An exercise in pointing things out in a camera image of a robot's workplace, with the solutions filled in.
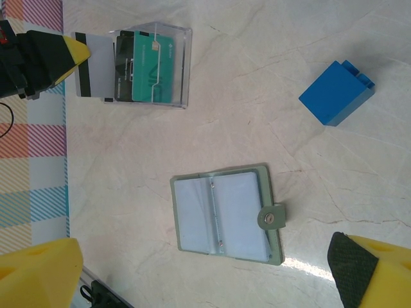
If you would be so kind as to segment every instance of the marble surface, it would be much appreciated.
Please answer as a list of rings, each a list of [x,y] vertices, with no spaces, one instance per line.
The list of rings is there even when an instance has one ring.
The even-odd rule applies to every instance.
[[[136,307],[342,307],[335,231],[411,247],[409,0],[65,0],[65,31],[193,29],[187,110],[79,99],[67,81],[71,233]],[[334,60],[376,94],[337,128],[298,100]],[[177,250],[173,175],[266,162],[280,267]]]

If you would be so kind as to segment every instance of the plaid fabric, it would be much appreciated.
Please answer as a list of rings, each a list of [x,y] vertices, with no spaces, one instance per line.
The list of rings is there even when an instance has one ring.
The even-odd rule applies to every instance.
[[[2,0],[16,33],[62,33],[61,0]],[[1,100],[15,115],[0,139],[0,254],[69,236],[64,84],[35,101]],[[0,106],[0,133],[10,114]]]

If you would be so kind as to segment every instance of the blue block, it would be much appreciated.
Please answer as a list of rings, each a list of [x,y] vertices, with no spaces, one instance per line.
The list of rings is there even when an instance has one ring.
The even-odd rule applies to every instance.
[[[337,126],[374,94],[374,86],[347,60],[335,61],[299,99],[322,124]]]

